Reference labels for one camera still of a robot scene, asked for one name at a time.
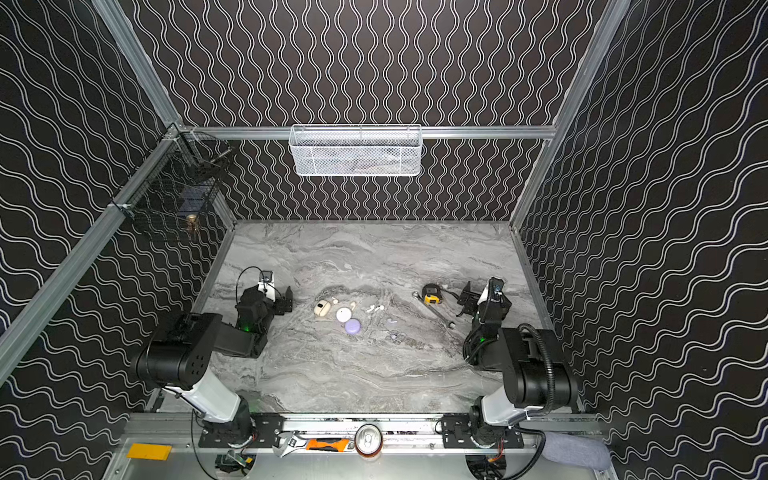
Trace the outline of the beige earbud charging case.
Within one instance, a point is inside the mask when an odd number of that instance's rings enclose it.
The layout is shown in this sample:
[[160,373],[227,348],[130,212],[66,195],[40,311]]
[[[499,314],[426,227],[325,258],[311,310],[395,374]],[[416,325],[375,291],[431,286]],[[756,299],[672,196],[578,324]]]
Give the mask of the beige earbud charging case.
[[320,300],[314,306],[314,315],[319,318],[324,318],[328,315],[332,308],[332,303],[327,300]]

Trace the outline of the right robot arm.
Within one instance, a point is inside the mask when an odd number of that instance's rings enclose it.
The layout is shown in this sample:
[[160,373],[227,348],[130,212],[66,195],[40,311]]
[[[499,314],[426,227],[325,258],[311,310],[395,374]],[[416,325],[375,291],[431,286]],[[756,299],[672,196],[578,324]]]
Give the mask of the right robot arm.
[[482,292],[466,284],[456,295],[461,313],[471,317],[462,344],[464,361],[476,370],[499,373],[502,384],[470,408],[469,439],[479,447],[507,442],[507,431],[532,417],[558,409],[577,412],[578,384],[553,331],[529,323],[503,325],[512,302],[499,278]]

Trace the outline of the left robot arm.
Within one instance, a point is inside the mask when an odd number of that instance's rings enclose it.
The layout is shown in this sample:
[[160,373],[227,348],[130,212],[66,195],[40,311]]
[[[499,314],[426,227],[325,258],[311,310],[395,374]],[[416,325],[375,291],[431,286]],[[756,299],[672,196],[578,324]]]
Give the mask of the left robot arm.
[[183,313],[158,328],[133,361],[139,380],[168,391],[192,407],[194,437],[201,448],[269,448],[279,443],[283,418],[255,414],[248,401],[226,387],[210,367],[211,356],[256,359],[275,317],[293,310],[291,288],[248,288],[231,325],[216,313]]

